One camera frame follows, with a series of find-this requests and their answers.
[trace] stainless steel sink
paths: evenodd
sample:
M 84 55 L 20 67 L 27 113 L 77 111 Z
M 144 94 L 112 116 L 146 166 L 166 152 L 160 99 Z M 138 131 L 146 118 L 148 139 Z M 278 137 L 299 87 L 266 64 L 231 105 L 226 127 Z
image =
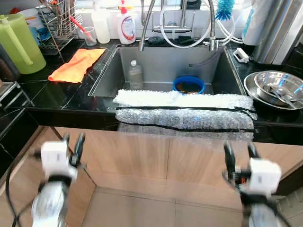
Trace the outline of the stainless steel sink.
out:
M 93 85 L 89 96 L 115 97 L 120 89 L 130 89 L 127 71 L 132 60 L 143 68 L 144 90 L 172 91 L 173 81 L 183 75 L 205 82 L 205 94 L 245 94 L 225 48 L 210 52 L 194 47 L 117 47 Z

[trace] green jug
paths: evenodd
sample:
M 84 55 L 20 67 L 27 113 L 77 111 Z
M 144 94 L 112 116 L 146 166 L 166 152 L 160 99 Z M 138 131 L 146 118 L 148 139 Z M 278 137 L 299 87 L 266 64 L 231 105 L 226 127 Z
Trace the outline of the green jug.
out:
M 21 74 L 38 72 L 46 65 L 21 14 L 0 15 L 0 44 Z

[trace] dish rack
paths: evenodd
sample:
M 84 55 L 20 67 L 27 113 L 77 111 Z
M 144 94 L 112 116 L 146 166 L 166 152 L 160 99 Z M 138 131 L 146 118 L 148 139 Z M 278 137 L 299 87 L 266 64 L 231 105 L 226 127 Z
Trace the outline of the dish rack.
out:
M 39 46 L 43 55 L 57 55 L 64 62 L 61 50 L 76 36 L 78 28 L 71 20 L 73 17 L 79 24 L 83 24 L 82 16 L 75 13 L 75 0 L 45 0 L 44 5 L 38 7 L 38 14 L 51 36 L 42 41 Z

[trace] wooden cabinet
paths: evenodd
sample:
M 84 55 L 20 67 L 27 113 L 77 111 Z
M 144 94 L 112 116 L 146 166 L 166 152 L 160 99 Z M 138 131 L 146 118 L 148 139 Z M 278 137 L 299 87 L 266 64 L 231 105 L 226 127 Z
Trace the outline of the wooden cabinet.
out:
M 74 146 L 86 133 L 83 162 L 97 186 L 153 198 L 241 210 L 239 195 L 224 182 L 223 140 L 56 128 Z M 303 164 L 303 147 L 255 143 L 262 157 L 277 162 L 283 177 Z M 247 143 L 233 141 L 236 165 L 249 162 Z
M 28 158 L 28 153 L 39 148 L 45 141 L 58 140 L 59 138 L 55 133 L 49 127 L 45 127 L 13 171 L 10 194 L 17 212 L 36 196 L 39 184 L 45 176 L 41 161 Z M 13 216 L 7 204 L 4 188 L 5 186 L 0 190 L 0 223 L 3 227 L 10 227 Z M 73 183 L 70 188 L 69 212 L 66 217 L 66 223 L 69 226 L 81 227 L 94 190 L 94 182 L 84 170 L 80 169 L 77 182 Z M 23 227 L 32 226 L 31 209 L 22 215 L 20 221 Z

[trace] clear plastic cup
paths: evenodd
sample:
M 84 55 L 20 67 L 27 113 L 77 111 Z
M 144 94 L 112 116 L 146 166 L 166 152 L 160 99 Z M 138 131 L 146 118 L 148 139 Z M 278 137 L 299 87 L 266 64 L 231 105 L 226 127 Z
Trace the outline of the clear plastic cup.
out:
M 84 35 L 84 39 L 86 42 L 87 46 L 94 46 L 97 44 L 97 40 L 96 40 L 96 32 L 95 32 L 95 28 L 94 27 L 85 27 L 84 28 L 86 30 L 86 32 L 83 32 Z

